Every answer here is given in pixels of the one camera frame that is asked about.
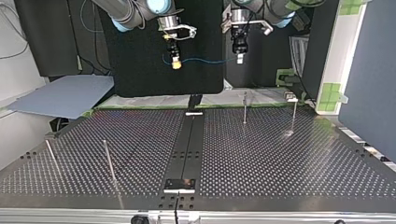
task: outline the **black panel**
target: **black panel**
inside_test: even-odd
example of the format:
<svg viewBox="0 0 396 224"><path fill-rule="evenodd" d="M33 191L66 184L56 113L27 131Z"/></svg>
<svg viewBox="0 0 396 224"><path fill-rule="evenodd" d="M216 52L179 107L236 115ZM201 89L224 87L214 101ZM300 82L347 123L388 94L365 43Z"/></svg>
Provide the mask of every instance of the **black panel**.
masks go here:
<svg viewBox="0 0 396 224"><path fill-rule="evenodd" d="M291 24L283 29L275 27L268 36L255 26L248 36L249 52L244 64L227 63L227 80L238 88L274 87L277 69L292 67L289 37L296 34ZM235 57L229 35L226 41L227 58Z"/></svg>
<svg viewBox="0 0 396 224"><path fill-rule="evenodd" d="M324 5L317 7L312 21L304 64L303 83L309 95L315 99L318 98L339 2L340 0L326 1Z"/></svg>
<svg viewBox="0 0 396 224"><path fill-rule="evenodd" d="M181 58L200 57L221 60L220 29L222 2L213 0L179 0L177 8L183 23L198 28L193 40L179 42ZM109 59L115 71L116 94L135 97L164 94L218 93L223 89L222 64L184 63L175 71L163 62L169 61L162 33L156 20L147 22L145 30L134 29L122 34L101 11Z"/></svg>
<svg viewBox="0 0 396 224"><path fill-rule="evenodd" d="M358 45L346 85L348 104L340 120L359 137L396 161L394 54L396 1L373 1L367 5Z"/></svg>
<svg viewBox="0 0 396 224"><path fill-rule="evenodd" d="M74 75L78 58L65 0L15 0L40 76Z"/></svg>
<svg viewBox="0 0 396 224"><path fill-rule="evenodd" d="M85 25L89 30L85 29L82 24L82 19L80 17L80 11L83 6L84 0L68 0L70 6L71 19L73 22L73 26L75 29L75 36L78 46L78 54L86 60L92 62L92 64L102 71L102 73L106 73L107 70L105 68L110 68L108 62L108 54L107 54L107 46L105 40L105 34L103 32L102 23L99 19L99 12L97 9L95 10L96 20L93 17L92 10L92 1L86 1L84 8L82 9L82 19L84 20ZM97 54L98 59L100 61L97 62L94 52L94 36L96 35L96 46L97 46ZM85 63L82 63L83 71L81 74L89 74L92 71L92 67Z"/></svg>

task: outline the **green tape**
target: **green tape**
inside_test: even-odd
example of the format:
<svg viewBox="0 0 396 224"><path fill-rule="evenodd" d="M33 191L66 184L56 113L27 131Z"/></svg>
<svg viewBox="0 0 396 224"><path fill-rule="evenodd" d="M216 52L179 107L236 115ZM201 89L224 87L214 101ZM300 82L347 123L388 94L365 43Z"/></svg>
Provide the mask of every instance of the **green tape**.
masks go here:
<svg viewBox="0 0 396 224"><path fill-rule="evenodd" d="M92 116L93 112L94 112L94 109L90 109L88 111L85 111L81 116L83 118L90 118Z"/></svg>
<svg viewBox="0 0 396 224"><path fill-rule="evenodd" d="M276 85L277 86L293 86L292 83L286 83L279 79L280 76L294 77L294 69L277 69L276 71Z"/></svg>
<svg viewBox="0 0 396 224"><path fill-rule="evenodd" d="M361 11L361 5L363 5L361 0L344 0L341 3L339 15L358 15Z"/></svg>
<svg viewBox="0 0 396 224"><path fill-rule="evenodd" d="M335 111L337 104L340 101L340 89L341 84L339 83L324 83L322 93L320 95L318 111Z"/></svg>

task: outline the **metal rod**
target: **metal rod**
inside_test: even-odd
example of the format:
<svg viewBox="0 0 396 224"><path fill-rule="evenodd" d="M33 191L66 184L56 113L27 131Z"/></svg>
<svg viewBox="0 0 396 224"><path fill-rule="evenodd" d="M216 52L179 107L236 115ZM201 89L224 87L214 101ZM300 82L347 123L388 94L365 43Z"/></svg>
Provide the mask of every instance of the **metal rod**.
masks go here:
<svg viewBox="0 0 396 224"><path fill-rule="evenodd" d="M117 181L116 174L114 173L114 169L113 169L113 162L111 161L110 151L108 150L108 145L107 145L107 141L106 140L103 140L103 147L105 148L105 151L106 151L107 160L108 160L108 166L110 167L110 172L111 172L111 175L113 177L113 180Z"/></svg>
<svg viewBox="0 0 396 224"><path fill-rule="evenodd" d="M244 124L247 123L247 118L248 118L248 93L245 92L244 95Z"/></svg>
<svg viewBox="0 0 396 224"><path fill-rule="evenodd" d="M297 101L294 103L294 111L293 111L293 121L296 118L296 112L297 112Z"/></svg>
<svg viewBox="0 0 396 224"><path fill-rule="evenodd" d="M47 139L47 140L46 140L46 144L47 144L47 148L49 149L49 153L50 153L52 159L53 159L53 160L56 160L55 155L53 154L53 151L52 151L52 147L51 147L51 145L50 145L50 140Z"/></svg>

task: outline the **metal bracket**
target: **metal bracket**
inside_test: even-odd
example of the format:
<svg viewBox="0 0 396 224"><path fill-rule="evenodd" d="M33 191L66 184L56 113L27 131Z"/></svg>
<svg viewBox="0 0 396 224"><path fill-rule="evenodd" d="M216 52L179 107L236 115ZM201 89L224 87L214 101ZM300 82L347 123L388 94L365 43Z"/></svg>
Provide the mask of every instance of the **metal bracket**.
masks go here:
<svg viewBox="0 0 396 224"><path fill-rule="evenodd" d="M274 31L274 27L271 26L265 20L260 21L231 21L231 17L233 12L231 11L231 5L229 5L223 12L223 23L221 24L222 32L227 33L233 25L243 25L243 24L261 24L262 30L265 35L269 35Z"/></svg>
<svg viewBox="0 0 396 224"><path fill-rule="evenodd" d="M194 179L167 179L163 192L180 194L195 193L195 182Z"/></svg>

